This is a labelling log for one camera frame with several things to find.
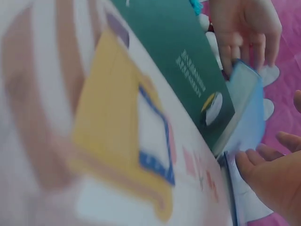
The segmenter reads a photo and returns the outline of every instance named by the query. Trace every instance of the finger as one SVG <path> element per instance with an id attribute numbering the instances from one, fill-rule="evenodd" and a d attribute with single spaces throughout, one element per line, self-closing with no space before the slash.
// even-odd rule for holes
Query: finger
<path id="1" fill-rule="evenodd" d="M 231 57 L 232 63 L 236 61 L 236 59 L 240 59 L 240 48 L 239 46 L 232 46 L 231 47 Z"/>
<path id="2" fill-rule="evenodd" d="M 281 131 L 276 135 L 276 138 L 280 144 L 291 152 L 296 152 L 301 149 L 301 137 L 299 136 Z"/>
<path id="3" fill-rule="evenodd" d="M 243 45 L 240 48 L 241 60 L 247 65 L 250 64 L 250 46 Z"/>
<path id="4" fill-rule="evenodd" d="M 235 156 L 235 162 L 242 179 L 247 183 L 252 181 L 252 171 L 255 168 L 245 152 L 238 152 Z"/>
<path id="5" fill-rule="evenodd" d="M 222 46 L 219 48 L 220 57 L 225 73 L 230 76 L 232 73 L 232 55 L 230 46 Z"/>
<path id="6" fill-rule="evenodd" d="M 293 104 L 298 112 L 301 113 L 301 91 L 297 90 L 293 96 Z"/>
<path id="7" fill-rule="evenodd" d="M 266 37 L 266 49 L 265 49 L 265 57 L 270 67 L 274 66 L 280 45 L 281 38 L 281 26 L 279 29 L 273 33 L 265 34 Z"/>
<path id="8" fill-rule="evenodd" d="M 260 144 L 256 148 L 256 151 L 266 160 L 266 161 L 273 161 L 284 156 L 282 153 L 277 151 L 276 149 L 269 147 L 265 144 Z"/>
<path id="9" fill-rule="evenodd" d="M 265 160 L 259 155 L 259 153 L 254 151 L 253 149 L 247 150 L 246 155 L 248 156 L 250 162 L 255 166 L 265 162 Z"/>
<path id="10" fill-rule="evenodd" d="M 264 34 L 252 34 L 250 41 L 253 44 L 254 52 L 254 67 L 259 71 L 264 64 L 264 52 L 265 52 L 265 35 Z"/>

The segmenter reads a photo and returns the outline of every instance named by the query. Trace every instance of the children's book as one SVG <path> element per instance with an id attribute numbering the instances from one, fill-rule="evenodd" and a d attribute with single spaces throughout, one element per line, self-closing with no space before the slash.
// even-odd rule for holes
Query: children's book
<path id="1" fill-rule="evenodd" d="M 189 1 L 22 3 L 0 3 L 0 225 L 233 225 L 222 157 L 258 142 L 262 88 L 242 62 L 224 81 Z"/>

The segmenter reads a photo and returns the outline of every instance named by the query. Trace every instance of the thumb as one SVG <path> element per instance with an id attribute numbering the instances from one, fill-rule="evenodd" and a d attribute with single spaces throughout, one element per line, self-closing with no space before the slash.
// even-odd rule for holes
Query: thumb
<path id="1" fill-rule="evenodd" d="M 253 184 L 253 170 L 255 166 L 249 160 L 245 152 L 238 152 L 235 156 L 235 162 L 242 179 L 249 185 Z"/>

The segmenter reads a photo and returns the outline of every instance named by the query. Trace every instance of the child's hand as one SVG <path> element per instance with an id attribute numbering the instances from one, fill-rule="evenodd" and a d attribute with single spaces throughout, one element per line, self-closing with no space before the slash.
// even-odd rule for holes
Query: child's hand
<path id="1" fill-rule="evenodd" d="M 294 104 L 301 113 L 301 91 L 295 93 Z M 264 204 L 291 225 L 300 225 L 301 137 L 280 132 L 277 139 L 292 153 L 284 156 L 271 147 L 260 145 L 257 152 L 238 153 L 236 164 L 242 178 Z"/>
<path id="2" fill-rule="evenodd" d="M 232 61 L 249 62 L 250 44 L 254 66 L 260 70 L 264 60 L 275 63 L 282 31 L 270 0 L 210 0 L 210 14 L 223 68 L 231 74 Z"/>

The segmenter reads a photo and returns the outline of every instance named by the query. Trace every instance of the illustration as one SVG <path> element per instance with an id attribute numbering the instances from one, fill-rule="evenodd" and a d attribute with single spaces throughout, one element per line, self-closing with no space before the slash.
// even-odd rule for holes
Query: illustration
<path id="1" fill-rule="evenodd" d="M 206 128 L 214 124 L 222 108 L 222 94 L 215 92 L 206 100 L 201 110 L 201 125 Z"/>
<path id="2" fill-rule="evenodd" d="M 150 114 L 146 119 L 163 128 L 160 146 L 145 142 L 148 134 L 141 126 L 147 129 L 151 125 L 146 119 L 141 125 L 145 111 Z M 72 170 L 92 174 L 154 202 L 158 218 L 170 218 L 174 173 L 167 120 L 150 79 L 142 75 L 110 29 L 102 33 L 96 48 L 91 74 L 79 99 L 72 139 L 103 169 L 95 173 L 89 164 L 74 158 L 70 161 Z"/>

